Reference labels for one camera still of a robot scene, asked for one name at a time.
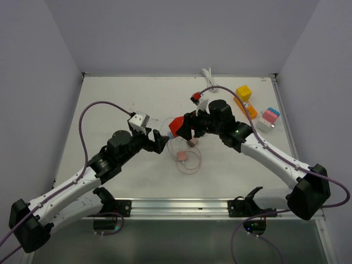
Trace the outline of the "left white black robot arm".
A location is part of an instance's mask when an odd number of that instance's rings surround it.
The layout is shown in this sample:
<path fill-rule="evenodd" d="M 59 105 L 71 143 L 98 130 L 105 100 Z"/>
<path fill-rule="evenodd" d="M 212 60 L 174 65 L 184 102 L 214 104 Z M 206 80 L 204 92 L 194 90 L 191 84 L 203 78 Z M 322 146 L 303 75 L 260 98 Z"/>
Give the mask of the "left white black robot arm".
<path fill-rule="evenodd" d="M 163 152 L 169 137 L 154 129 L 151 140 L 149 132 L 151 129 L 116 131 L 76 175 L 29 202 L 14 202 L 9 227 L 20 248 L 26 253 L 34 252 L 65 224 L 91 215 L 114 215 L 114 198 L 103 184 L 119 174 L 122 166 L 141 150 Z"/>

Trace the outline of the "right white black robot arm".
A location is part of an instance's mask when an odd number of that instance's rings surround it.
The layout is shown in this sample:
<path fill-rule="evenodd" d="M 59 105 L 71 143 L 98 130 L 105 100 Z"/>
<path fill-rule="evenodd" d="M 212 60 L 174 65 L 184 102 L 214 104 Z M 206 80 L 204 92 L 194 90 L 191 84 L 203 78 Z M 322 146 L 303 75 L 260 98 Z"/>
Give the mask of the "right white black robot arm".
<path fill-rule="evenodd" d="M 169 128 L 173 136 L 185 140 L 217 135 L 227 147 L 258 161 L 286 184 L 286 188 L 267 190 L 259 186 L 242 200 L 232 200 L 230 205 L 241 217 L 283 209 L 310 220 L 331 195 L 323 166 L 310 166 L 275 148 L 251 126 L 237 121 L 225 100 L 177 117 Z"/>

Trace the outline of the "brown usb charger plug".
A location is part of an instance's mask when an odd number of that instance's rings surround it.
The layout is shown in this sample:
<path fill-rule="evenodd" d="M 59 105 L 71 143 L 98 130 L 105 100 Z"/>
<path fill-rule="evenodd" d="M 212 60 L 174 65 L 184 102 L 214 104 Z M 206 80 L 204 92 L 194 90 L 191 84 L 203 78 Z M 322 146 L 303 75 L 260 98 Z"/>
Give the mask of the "brown usb charger plug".
<path fill-rule="evenodd" d="M 198 140 L 198 138 L 192 138 L 191 140 L 188 140 L 186 143 L 190 147 L 195 147 L 199 143 L 199 140 Z"/>

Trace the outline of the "red cube socket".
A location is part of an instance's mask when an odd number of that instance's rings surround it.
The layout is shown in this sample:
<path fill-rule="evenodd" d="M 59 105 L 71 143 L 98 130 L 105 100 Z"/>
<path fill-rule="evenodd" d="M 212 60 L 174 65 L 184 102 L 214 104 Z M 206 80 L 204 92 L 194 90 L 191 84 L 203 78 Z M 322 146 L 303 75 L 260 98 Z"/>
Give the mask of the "red cube socket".
<path fill-rule="evenodd" d="M 181 117 L 174 118 L 168 125 L 170 132 L 174 138 L 178 137 L 177 131 L 182 127 L 183 122 L 184 122 L 184 117 L 181 116 Z"/>

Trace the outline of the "pink usb charger plug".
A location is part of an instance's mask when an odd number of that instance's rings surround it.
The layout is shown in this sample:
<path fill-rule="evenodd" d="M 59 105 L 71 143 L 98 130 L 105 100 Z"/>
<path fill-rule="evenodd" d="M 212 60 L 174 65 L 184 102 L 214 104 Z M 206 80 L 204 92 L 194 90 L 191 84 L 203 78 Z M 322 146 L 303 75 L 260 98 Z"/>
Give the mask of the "pink usb charger plug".
<path fill-rule="evenodd" d="M 177 161 L 185 162 L 188 160 L 188 153 L 186 151 L 178 151 L 177 152 Z"/>

